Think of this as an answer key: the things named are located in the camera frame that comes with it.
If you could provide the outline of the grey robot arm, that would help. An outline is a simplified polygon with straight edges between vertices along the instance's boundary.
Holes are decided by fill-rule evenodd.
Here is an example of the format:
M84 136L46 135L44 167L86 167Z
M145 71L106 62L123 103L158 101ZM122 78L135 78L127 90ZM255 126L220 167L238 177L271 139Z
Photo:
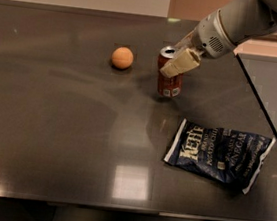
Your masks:
M233 0L210 13L176 44L161 73L176 77L198 67L202 58L220 58L255 37L277 33L277 0Z

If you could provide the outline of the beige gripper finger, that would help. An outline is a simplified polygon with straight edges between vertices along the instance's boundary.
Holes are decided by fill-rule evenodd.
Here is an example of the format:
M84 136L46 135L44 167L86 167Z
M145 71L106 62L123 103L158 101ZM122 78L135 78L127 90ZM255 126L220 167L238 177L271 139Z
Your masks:
M201 64L202 53L195 48L172 46L164 47L162 52L167 62L163 64L160 73L166 78L176 77Z
M177 44L175 44L175 47L177 50L190 48L193 46L192 44L192 38L193 38L193 31L189 32L186 36L184 36Z

